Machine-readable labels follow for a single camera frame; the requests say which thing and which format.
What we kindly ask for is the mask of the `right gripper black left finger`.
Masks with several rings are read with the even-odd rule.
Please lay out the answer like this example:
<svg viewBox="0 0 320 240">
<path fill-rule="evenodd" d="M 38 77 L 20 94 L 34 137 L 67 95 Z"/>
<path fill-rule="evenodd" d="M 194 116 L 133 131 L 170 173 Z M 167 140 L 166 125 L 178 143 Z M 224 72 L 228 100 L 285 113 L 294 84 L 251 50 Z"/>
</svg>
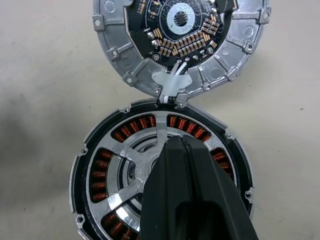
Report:
<svg viewBox="0 0 320 240">
<path fill-rule="evenodd" d="M 163 145 L 143 188 L 140 239 L 199 239 L 191 160 L 200 145 L 191 136 L 174 136 Z"/>
</svg>

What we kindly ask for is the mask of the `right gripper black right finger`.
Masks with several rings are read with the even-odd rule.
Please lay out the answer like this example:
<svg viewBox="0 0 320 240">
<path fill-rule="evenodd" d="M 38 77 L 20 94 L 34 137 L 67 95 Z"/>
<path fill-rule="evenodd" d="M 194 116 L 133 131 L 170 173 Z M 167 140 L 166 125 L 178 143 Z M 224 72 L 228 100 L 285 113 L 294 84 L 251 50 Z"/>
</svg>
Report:
<svg viewBox="0 0 320 240">
<path fill-rule="evenodd" d="M 182 142 L 191 187 L 190 200 L 184 203 L 188 239 L 258 239 L 235 183 L 213 160 L 208 148 L 190 136 L 183 137 Z"/>
</svg>

